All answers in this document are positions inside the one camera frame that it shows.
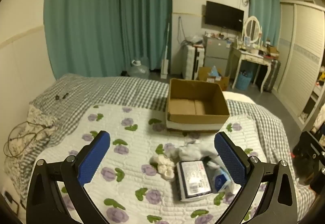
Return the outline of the grey white sock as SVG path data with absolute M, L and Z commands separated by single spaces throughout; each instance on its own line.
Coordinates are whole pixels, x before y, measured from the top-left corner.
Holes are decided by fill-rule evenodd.
M 219 156 L 213 144 L 199 140 L 192 140 L 179 147 L 166 144 L 164 153 L 166 157 L 175 161 L 197 161 L 203 160 L 205 157 L 214 159 Z

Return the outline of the cardboard box on floor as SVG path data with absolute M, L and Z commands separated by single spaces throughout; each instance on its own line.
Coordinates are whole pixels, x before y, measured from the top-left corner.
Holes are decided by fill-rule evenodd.
M 200 67 L 198 70 L 198 80 L 217 83 L 222 91 L 226 91 L 229 85 L 229 77 L 223 76 L 219 69 L 215 67 Z

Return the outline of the dark striped suitcase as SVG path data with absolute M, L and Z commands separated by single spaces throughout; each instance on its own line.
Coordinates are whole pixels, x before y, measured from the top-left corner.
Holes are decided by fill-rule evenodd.
M 267 92 L 272 91 L 274 84 L 276 82 L 280 67 L 281 67 L 281 63 L 279 60 L 276 60 L 276 59 L 272 60 L 271 71 L 270 71 L 268 78 L 263 86 L 264 91 L 267 91 Z

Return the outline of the black wall television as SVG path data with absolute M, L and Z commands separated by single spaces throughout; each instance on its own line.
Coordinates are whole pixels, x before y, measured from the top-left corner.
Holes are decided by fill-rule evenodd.
M 206 1 L 204 23 L 218 26 L 232 31 L 241 32 L 243 27 L 244 11 L 231 6 Z

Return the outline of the white flat mop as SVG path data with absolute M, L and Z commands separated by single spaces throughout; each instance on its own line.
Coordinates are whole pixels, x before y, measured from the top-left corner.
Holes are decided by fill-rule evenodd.
M 160 72 L 160 78 L 161 79 L 167 79 L 168 75 L 168 66 L 169 66 L 169 60 L 167 58 L 168 54 L 168 47 L 169 47 L 169 31 L 170 31 L 170 24 L 167 25 L 167 35 L 166 35 L 166 46 L 165 46 L 165 52 L 164 57 L 161 62 L 161 72 Z

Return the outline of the white suitcase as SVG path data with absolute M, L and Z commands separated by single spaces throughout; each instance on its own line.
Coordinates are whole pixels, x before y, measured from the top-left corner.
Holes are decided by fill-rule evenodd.
M 196 80 L 204 64 L 204 48 L 192 45 L 183 47 L 182 76 L 185 80 Z

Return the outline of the open cardboard box on bed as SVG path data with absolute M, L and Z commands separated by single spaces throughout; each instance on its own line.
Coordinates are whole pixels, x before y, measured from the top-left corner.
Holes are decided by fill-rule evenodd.
M 177 131 L 219 131 L 230 113 L 217 83 L 170 80 L 166 127 Z

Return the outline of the small teal curtain right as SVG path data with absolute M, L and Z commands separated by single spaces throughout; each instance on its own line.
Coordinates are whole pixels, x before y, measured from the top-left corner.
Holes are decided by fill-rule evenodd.
M 280 0 L 249 0 L 249 16 L 255 16 L 262 27 L 262 42 L 278 45 L 281 6 Z

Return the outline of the white fluffy sock bundle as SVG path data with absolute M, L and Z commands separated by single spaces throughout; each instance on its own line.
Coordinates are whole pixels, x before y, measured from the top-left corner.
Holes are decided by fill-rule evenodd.
M 175 180 L 175 163 L 164 154 L 156 154 L 152 156 L 150 162 L 156 165 L 158 173 L 166 181 L 173 182 Z

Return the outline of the white pack with barcode label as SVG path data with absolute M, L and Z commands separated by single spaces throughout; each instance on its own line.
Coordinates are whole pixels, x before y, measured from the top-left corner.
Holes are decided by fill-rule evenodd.
M 181 202 L 198 201 L 213 193 L 202 160 L 180 161 L 176 164 L 175 180 Z

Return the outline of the white dressing table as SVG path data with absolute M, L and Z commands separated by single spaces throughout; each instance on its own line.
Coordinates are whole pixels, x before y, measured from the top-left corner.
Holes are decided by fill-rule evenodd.
M 264 79 L 262 81 L 261 88 L 260 88 L 260 93 L 263 93 L 263 91 L 264 91 L 263 87 L 264 87 L 264 85 L 265 85 L 265 83 L 266 83 L 266 81 L 267 81 L 267 79 L 268 79 L 268 77 L 269 77 L 269 75 L 271 73 L 272 59 L 267 59 L 267 58 L 265 58 L 263 56 L 254 55 L 252 53 L 244 52 L 243 50 L 235 49 L 234 47 L 231 48 L 230 56 L 231 56 L 231 60 L 230 60 L 231 62 L 232 62 L 233 58 L 235 58 L 235 57 L 238 58 L 238 64 L 237 64 L 237 67 L 236 67 L 236 74 L 235 74 L 235 79 L 234 79 L 233 84 L 232 84 L 232 89 L 234 89 L 234 87 L 236 85 L 242 61 L 247 61 L 247 62 L 251 62 L 251 63 L 254 63 L 254 64 L 258 65 L 258 70 L 257 70 L 257 73 L 256 73 L 253 84 L 256 83 L 256 80 L 257 80 L 257 77 L 258 77 L 261 66 L 267 66 L 267 72 L 266 72 L 266 74 L 264 76 Z

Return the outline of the grey checked bed sheet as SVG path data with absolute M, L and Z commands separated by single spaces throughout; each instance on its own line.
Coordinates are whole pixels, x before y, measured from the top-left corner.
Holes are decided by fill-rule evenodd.
M 32 140 L 17 158 L 5 159 L 5 172 L 12 180 L 22 203 L 26 203 L 32 166 L 37 155 L 56 146 L 71 134 L 87 108 L 95 104 L 113 104 L 128 108 L 165 111 L 169 86 L 166 83 L 131 77 L 88 78 L 65 74 L 29 101 L 28 119 L 36 117 L 37 110 L 43 118 L 55 118 L 58 129 L 44 140 Z M 282 121 L 249 97 L 224 92 L 231 116 L 248 115 L 256 124 L 259 142 L 267 160 L 287 159 L 289 142 Z

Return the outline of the small blue white packet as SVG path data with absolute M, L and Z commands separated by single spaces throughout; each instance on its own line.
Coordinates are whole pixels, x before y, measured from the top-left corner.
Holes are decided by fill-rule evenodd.
M 232 193 L 234 191 L 234 183 L 230 175 L 219 164 L 208 161 L 207 174 L 214 193 Z

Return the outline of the grey mini fridge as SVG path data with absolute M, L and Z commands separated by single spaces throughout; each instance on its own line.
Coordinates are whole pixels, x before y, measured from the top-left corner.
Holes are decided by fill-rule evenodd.
M 204 67 L 215 66 L 222 76 L 227 76 L 230 44 L 226 40 L 204 37 Z

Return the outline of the white floral quilt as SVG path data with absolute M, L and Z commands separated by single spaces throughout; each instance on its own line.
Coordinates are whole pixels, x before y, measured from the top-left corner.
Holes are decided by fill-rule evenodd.
M 181 202 L 175 182 L 169 182 L 150 162 L 164 154 L 164 146 L 185 145 L 192 140 L 214 143 L 212 133 L 169 131 L 165 114 L 126 106 L 91 106 L 74 132 L 40 157 L 48 163 L 76 155 L 100 131 L 111 136 L 111 145 L 85 189 L 110 223 L 214 223 L 227 209 L 240 186 L 232 193 L 212 193 L 204 199 Z

